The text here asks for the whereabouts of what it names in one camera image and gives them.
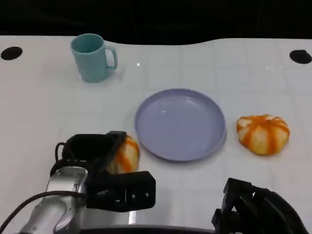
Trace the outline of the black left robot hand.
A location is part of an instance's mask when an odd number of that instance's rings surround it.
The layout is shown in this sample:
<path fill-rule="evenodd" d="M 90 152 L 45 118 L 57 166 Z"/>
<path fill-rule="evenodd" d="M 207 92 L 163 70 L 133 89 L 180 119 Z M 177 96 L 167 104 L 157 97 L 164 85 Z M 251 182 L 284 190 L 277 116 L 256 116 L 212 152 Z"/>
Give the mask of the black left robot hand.
<path fill-rule="evenodd" d="M 109 131 L 106 134 L 76 134 L 63 143 L 61 158 L 87 162 L 98 173 L 107 172 L 121 146 L 126 132 Z"/>

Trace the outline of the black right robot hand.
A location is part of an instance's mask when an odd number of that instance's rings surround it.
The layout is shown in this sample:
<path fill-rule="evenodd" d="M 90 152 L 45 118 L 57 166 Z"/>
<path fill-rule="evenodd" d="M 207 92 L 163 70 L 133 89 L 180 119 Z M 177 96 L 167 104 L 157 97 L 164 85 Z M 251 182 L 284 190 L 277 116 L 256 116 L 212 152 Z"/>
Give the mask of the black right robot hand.
<path fill-rule="evenodd" d="M 279 194 L 229 178 L 212 224 L 217 234 L 307 234 L 295 209 Z"/>

